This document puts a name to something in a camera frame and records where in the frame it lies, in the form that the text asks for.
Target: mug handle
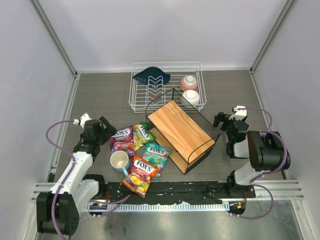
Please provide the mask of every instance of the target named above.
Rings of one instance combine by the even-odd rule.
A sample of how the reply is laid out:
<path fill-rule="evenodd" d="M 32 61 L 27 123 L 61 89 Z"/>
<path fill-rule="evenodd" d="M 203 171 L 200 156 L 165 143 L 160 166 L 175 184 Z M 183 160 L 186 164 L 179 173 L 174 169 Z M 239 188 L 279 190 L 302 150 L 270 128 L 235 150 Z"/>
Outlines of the mug handle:
<path fill-rule="evenodd" d="M 122 169 L 122 171 L 123 171 L 124 175 L 125 175 L 126 177 L 128 177 L 128 176 L 129 176 L 129 174 L 128 174 L 127 169 L 126 169 L 125 167 L 123 167 L 123 168 L 121 168 L 121 169 Z"/>

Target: white wire dish rack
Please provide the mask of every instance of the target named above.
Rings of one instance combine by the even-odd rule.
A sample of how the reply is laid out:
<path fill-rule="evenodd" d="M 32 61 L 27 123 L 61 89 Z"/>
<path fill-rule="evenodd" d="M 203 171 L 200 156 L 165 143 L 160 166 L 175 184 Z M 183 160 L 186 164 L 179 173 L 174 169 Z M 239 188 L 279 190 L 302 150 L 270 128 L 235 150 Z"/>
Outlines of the white wire dish rack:
<path fill-rule="evenodd" d="M 133 79 L 134 75 L 142 72 L 148 67 L 157 67 L 165 73 L 170 74 L 170 81 L 166 85 L 163 85 L 161 84 L 163 83 L 163 78 L 161 76 L 156 79 L 150 76 L 148 78 L 148 84 L 146 85 Z M 135 113 L 145 113 L 148 104 L 159 97 L 156 101 L 150 103 L 147 108 L 147 113 L 151 113 L 161 108 L 172 99 L 185 112 L 195 112 L 196 110 L 194 108 L 187 108 L 180 102 L 180 96 L 178 94 L 174 95 L 173 98 L 172 92 L 163 95 L 172 88 L 176 89 L 182 94 L 183 91 L 179 87 L 179 84 L 181 79 L 188 75 L 194 76 L 198 80 L 197 92 L 200 96 L 200 103 L 194 105 L 194 108 L 200 111 L 207 103 L 204 78 L 200 62 L 136 62 L 132 64 L 129 105 L 132 107 Z M 157 83 L 161 86 L 155 87 L 154 83 Z"/>

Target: orange snack bag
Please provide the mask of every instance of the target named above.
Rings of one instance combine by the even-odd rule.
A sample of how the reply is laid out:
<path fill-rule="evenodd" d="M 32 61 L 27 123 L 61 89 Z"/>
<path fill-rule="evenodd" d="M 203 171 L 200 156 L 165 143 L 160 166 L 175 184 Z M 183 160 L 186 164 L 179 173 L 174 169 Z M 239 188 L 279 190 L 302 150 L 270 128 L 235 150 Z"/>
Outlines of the orange snack bag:
<path fill-rule="evenodd" d="M 157 171 L 157 166 L 153 166 L 142 157 L 135 155 L 130 167 L 130 173 L 122 183 L 132 192 L 144 198 Z"/>

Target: teal snack bag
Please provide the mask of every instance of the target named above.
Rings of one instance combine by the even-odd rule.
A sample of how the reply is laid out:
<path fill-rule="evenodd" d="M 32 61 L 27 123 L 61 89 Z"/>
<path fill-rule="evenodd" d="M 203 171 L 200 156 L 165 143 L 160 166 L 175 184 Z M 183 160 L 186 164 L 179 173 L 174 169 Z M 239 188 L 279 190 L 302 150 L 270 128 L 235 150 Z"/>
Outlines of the teal snack bag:
<path fill-rule="evenodd" d="M 155 143 L 147 143 L 142 158 L 152 165 L 157 165 L 159 168 L 153 179 L 158 179 L 160 173 L 166 164 L 168 156 L 172 152 L 171 148 L 160 146 Z"/>

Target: wall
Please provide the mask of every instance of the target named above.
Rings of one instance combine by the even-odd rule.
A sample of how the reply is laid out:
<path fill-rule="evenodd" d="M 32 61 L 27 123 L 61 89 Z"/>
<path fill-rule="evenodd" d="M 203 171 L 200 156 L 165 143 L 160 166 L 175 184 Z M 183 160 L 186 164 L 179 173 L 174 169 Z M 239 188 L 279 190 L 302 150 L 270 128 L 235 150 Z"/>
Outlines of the wall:
<path fill-rule="evenodd" d="M 252 66 L 286 0 L 40 0 L 78 71 Z"/>
<path fill-rule="evenodd" d="M 263 102 L 273 115 L 272 129 L 280 131 L 291 155 L 288 174 L 299 180 L 317 231 L 320 225 L 319 11 L 319 1 L 298 0 L 256 71 Z"/>
<path fill-rule="evenodd" d="M 22 239 L 35 184 L 46 180 L 53 154 L 45 132 L 62 118 L 72 80 L 30 2 L 0 1 L 2 239 Z"/>

